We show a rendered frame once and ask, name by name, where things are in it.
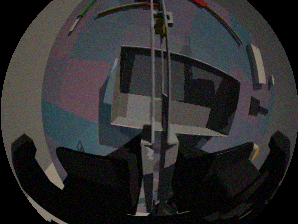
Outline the spatula with tan handle and red head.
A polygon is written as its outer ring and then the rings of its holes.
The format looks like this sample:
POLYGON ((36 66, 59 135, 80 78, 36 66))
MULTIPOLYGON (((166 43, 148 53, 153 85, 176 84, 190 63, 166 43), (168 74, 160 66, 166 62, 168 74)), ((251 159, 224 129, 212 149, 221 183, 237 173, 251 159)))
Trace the spatula with tan handle and red head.
MULTIPOLYGON (((196 3, 198 4, 198 6, 209 8, 209 4, 208 4, 208 3, 205 3, 204 0, 193 0, 193 2, 196 2, 196 3)), ((221 18, 221 16, 217 14, 217 12, 214 12, 214 11, 212 10, 212 8, 209 8, 209 10, 212 11, 214 15, 218 16, 218 18, 220 18, 220 19, 222 20, 222 22, 226 24, 227 28, 230 28, 231 32, 233 32, 233 34, 234 34, 235 36, 237 36, 237 39, 238 39, 239 41, 241 41, 241 44, 243 44, 243 43, 242 43, 242 40, 239 39, 239 36, 238 36, 237 34, 235 34, 235 31, 233 31, 233 28, 231 28, 231 27, 229 26, 229 24, 227 24, 227 23, 225 22, 225 20, 223 20, 223 19, 221 18)))

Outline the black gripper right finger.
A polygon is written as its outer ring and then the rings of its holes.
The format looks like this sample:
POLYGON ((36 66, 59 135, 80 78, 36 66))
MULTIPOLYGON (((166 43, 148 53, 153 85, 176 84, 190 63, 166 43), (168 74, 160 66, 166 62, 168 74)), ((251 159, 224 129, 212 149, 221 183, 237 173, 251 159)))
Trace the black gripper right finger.
MULTIPOLYGON (((177 137, 177 136, 176 136, 177 137)), ((249 159, 254 144, 249 143, 222 149, 220 152, 209 153, 193 147, 188 141, 180 139, 177 151, 176 167, 174 167, 172 188, 178 212, 190 212, 192 202, 202 192, 205 185, 212 179, 213 173, 249 159)))

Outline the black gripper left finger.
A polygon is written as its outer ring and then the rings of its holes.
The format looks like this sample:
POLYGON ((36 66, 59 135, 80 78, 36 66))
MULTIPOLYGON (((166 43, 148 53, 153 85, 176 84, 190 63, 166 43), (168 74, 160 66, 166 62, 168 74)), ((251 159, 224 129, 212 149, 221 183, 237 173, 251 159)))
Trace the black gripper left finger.
POLYGON ((106 156, 57 147, 57 159, 68 175, 113 188, 128 214, 136 216, 142 185, 141 137, 142 132, 106 156))

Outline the beige short cylinder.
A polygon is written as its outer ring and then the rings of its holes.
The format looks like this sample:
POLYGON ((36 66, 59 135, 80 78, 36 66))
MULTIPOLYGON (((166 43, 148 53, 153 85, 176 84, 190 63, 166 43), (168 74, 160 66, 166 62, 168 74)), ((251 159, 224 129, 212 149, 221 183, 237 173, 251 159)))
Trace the beige short cylinder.
POLYGON ((273 75, 270 75, 270 76, 269 76, 269 83, 270 83, 271 85, 274 85, 274 76, 273 76, 273 75))

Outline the cream cylinder with orange lid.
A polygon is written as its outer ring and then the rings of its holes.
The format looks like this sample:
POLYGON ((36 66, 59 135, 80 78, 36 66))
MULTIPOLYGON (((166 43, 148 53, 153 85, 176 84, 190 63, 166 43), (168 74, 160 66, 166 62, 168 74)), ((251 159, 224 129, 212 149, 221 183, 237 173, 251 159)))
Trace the cream cylinder with orange lid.
POLYGON ((254 157, 257 156, 258 152, 259 152, 259 147, 257 147, 257 144, 254 144, 254 149, 250 153, 250 160, 254 160, 254 157))

